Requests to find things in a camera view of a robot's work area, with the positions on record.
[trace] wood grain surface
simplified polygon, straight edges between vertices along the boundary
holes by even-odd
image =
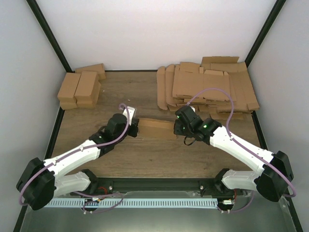
[[[137,109],[137,117],[174,121],[173,112],[163,111],[156,104],[155,72],[107,72],[95,109],[65,111],[53,157],[84,142],[118,110],[120,103]],[[209,115],[199,112],[202,119]],[[231,131],[248,142],[259,145],[251,117],[233,119]],[[88,162],[73,173],[88,168],[100,177],[215,177],[222,168],[249,170],[231,155],[205,143],[183,144],[183,137],[167,141],[137,136],[127,137],[103,157]]]

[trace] stack of cardboard boxes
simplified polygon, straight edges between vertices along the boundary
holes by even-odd
[[[103,64],[78,68],[75,73],[67,73],[58,99],[63,110],[74,108],[94,108],[101,88],[99,80],[105,79]]]
[[[157,71],[158,106],[175,111],[184,106],[205,88],[219,88],[231,96],[234,118],[243,118],[259,109],[251,80],[244,62],[239,57],[203,57],[201,64],[181,62],[160,67]],[[209,90],[195,98],[191,105],[207,111],[214,119],[226,119],[231,102],[222,92]]]

